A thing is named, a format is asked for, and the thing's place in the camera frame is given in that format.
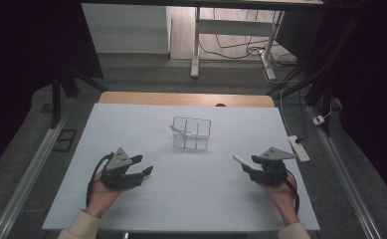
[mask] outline sleeve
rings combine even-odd
[[[280,239],[309,239],[307,231],[301,222],[294,223],[278,233]]]
[[[61,231],[59,239],[95,239],[101,223],[102,218],[90,216],[80,210],[72,225]]]

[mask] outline white tabletop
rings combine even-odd
[[[207,150],[173,146],[174,117],[212,121]],[[86,189],[99,160],[122,147],[143,161],[128,173],[154,166],[143,184],[124,192],[101,229],[124,232],[252,233],[280,230],[283,221],[266,192],[252,182],[238,154],[249,161],[269,147],[292,152],[276,108],[169,107],[96,104],[44,223],[69,227],[85,208]],[[299,218],[319,230],[294,159],[285,160],[300,195]]]

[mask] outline human hand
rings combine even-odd
[[[123,189],[120,191],[111,190],[103,185],[100,177],[101,172],[95,176],[91,200],[86,210],[87,214],[94,217],[102,217],[122,192],[131,189]]]
[[[292,174],[288,171],[287,180],[296,189],[296,181]],[[277,208],[286,226],[299,222],[298,216],[294,210],[294,195],[291,189],[285,184],[280,183],[278,185],[267,186],[257,182],[270,196],[271,201]]]

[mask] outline white device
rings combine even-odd
[[[256,165],[252,165],[250,163],[248,163],[247,161],[245,161],[244,159],[242,159],[241,157],[239,157],[237,154],[234,154],[233,155],[233,158],[236,159],[238,162],[254,169],[254,170],[262,170],[261,168],[258,168]]]
[[[324,118],[322,116],[318,116],[316,118],[313,118],[313,123],[315,125],[321,125],[324,123]]]
[[[304,147],[302,147],[301,143],[296,143],[296,139],[297,136],[295,135],[289,136],[292,149],[297,155],[298,160],[300,160],[301,162],[310,161],[310,158],[308,157],[307,152],[304,150]]]

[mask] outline transparent box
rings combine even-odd
[[[208,139],[211,135],[210,120],[175,117],[171,129],[174,146],[208,149]]]

